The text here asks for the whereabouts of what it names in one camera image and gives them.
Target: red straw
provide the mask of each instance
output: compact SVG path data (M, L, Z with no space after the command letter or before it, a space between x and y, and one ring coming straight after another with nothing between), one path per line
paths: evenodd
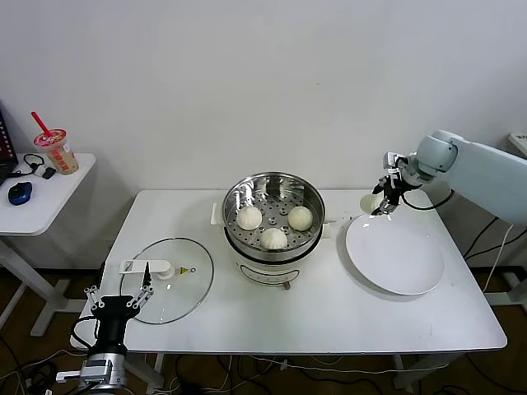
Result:
M46 127L46 125L44 124L44 122L42 122L42 119L40 119L39 115L35 112L35 111L32 111L31 112L31 115L33 116L33 118L35 119L35 121L39 124L39 126L42 128L42 130L44 130L44 134L48 137L52 137L53 134L51 134L51 132L49 131L49 129Z

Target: steamed bun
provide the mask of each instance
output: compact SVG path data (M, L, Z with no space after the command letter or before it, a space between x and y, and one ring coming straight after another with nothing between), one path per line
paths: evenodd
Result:
M241 229L253 230L262 223L262 213L256 207L246 206L238 212L236 221Z
M307 207L293 207L287 216L287 222L294 230L303 232L313 225L313 214Z
M260 245L265 249L284 249L287 247L287 236L277 228L263 231Z
M361 199L361 209L366 214L371 214L374 210L379 208L382 199L382 193L378 193L376 195L374 195L373 193L368 193L367 195L364 195Z

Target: laptop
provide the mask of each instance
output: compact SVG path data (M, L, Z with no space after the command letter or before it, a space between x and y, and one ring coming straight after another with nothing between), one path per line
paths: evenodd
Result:
M6 124L0 110L0 185L6 180L7 175L12 173L18 165L15 148L7 132Z

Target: computer mouse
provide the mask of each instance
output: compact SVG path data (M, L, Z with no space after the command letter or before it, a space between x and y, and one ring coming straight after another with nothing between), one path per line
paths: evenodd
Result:
M18 183L9 188L7 198L11 204L20 206L31 199L31 191L33 185L31 183Z

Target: robotic arm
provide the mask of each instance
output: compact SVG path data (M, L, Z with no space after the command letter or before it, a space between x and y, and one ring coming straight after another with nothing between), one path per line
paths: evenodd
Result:
M417 152L387 152L373 193L384 193L372 215L390 214L412 189L442 179L471 202L514 225L527 225L527 160L442 130L425 137Z
M106 395L126 385L124 333L129 319L139 314L141 307L154 293L149 264L142 279L142 286L135 296L102 296L96 286L84 291L91 305L91 313L99 322L96 344L88 349L87 360L81 370L59 372L57 382L78 379L82 393Z

